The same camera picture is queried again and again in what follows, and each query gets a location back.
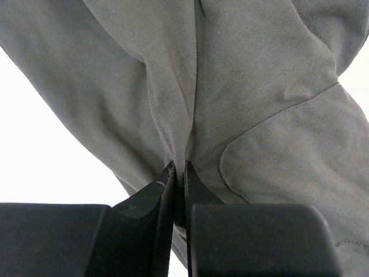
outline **stitching seam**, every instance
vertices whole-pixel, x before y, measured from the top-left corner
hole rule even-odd
[[[338,241],[336,243],[336,247],[340,246],[341,244],[356,244],[356,245],[361,245],[363,246],[364,248],[368,249],[369,250],[369,245],[366,245],[366,244],[363,244],[361,242],[357,242],[357,241]]]

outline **gray fabric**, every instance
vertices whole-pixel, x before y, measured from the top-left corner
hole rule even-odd
[[[368,17],[368,0],[0,0],[0,44],[133,191],[191,160],[226,203],[316,206],[345,276],[369,276],[369,123],[338,83]]]

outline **black plastic piece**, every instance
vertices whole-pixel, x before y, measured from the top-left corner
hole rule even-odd
[[[168,275],[175,171],[107,205],[0,204],[0,276]]]
[[[328,225],[304,205],[195,205],[193,277],[342,276]]]

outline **white background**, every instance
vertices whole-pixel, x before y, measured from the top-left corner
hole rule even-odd
[[[369,118],[369,42],[341,84]],[[128,197],[0,49],[0,202],[108,204]],[[187,271],[172,253],[170,277]]]

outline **gray pants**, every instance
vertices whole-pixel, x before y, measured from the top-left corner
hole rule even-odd
[[[226,203],[314,205],[358,277],[369,123],[338,77],[368,18],[368,0],[0,0],[0,44],[132,193],[190,160]]]

